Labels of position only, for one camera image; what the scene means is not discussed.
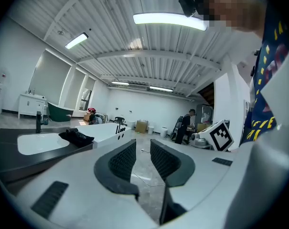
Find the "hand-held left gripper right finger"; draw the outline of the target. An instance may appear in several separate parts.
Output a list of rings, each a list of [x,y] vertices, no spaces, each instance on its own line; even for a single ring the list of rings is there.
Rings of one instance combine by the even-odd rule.
[[[161,226],[222,226],[231,200],[216,193],[235,155],[152,139],[150,158],[165,184]]]

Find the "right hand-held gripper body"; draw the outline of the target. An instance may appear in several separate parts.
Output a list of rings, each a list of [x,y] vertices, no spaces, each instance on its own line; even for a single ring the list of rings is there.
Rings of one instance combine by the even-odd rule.
[[[218,121],[191,136],[191,146],[199,149],[225,152],[234,140],[224,120]]]

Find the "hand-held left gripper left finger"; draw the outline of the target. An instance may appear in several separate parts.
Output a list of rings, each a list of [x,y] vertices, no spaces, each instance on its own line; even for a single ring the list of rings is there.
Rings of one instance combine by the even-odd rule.
[[[25,185],[3,192],[36,229],[156,229],[130,181],[136,140],[68,156]]]

